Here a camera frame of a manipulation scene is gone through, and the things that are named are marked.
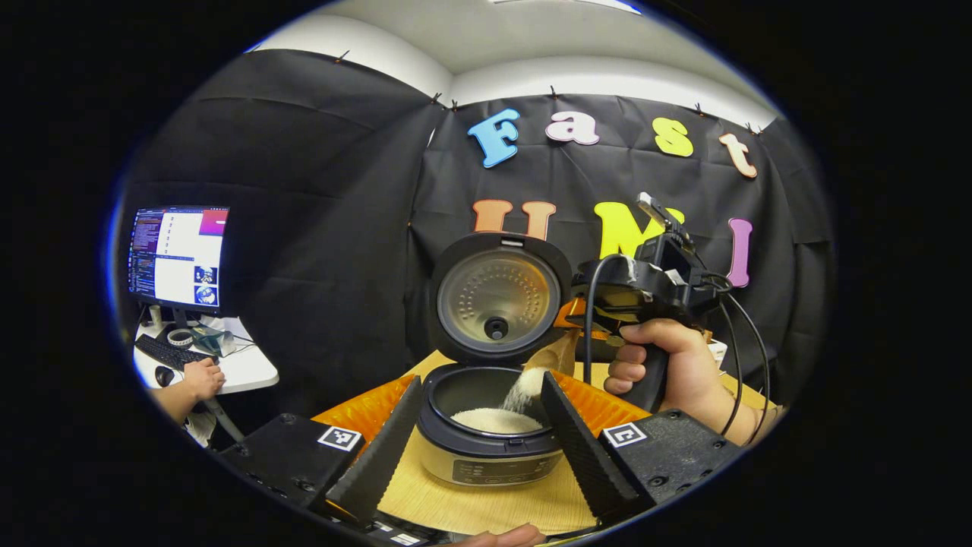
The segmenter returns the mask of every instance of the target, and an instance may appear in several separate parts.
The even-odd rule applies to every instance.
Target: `roll of tape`
[[[192,345],[192,331],[189,329],[176,329],[168,334],[169,344],[175,347],[187,347]]]

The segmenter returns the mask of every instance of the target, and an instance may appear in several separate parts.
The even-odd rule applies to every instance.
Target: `computer monitor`
[[[220,256],[229,207],[162,206],[138,209],[128,246],[128,291],[137,300],[173,310],[177,328],[186,311],[220,311]]]

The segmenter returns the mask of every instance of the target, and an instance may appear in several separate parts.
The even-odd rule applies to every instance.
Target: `wooden table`
[[[425,376],[436,367],[452,363],[438,351],[426,357],[407,374]],[[583,379],[583,365],[574,367],[574,377]],[[591,382],[604,385],[607,363],[593,363]],[[728,374],[723,384],[736,392],[736,379]],[[762,408],[763,397],[744,385],[743,403]],[[531,523],[546,535],[593,527],[591,515],[567,459],[561,458],[547,477],[535,483],[497,488],[471,488],[442,481],[422,467],[418,458],[417,428],[412,430],[404,454],[378,509],[417,525],[477,534],[503,533]]]

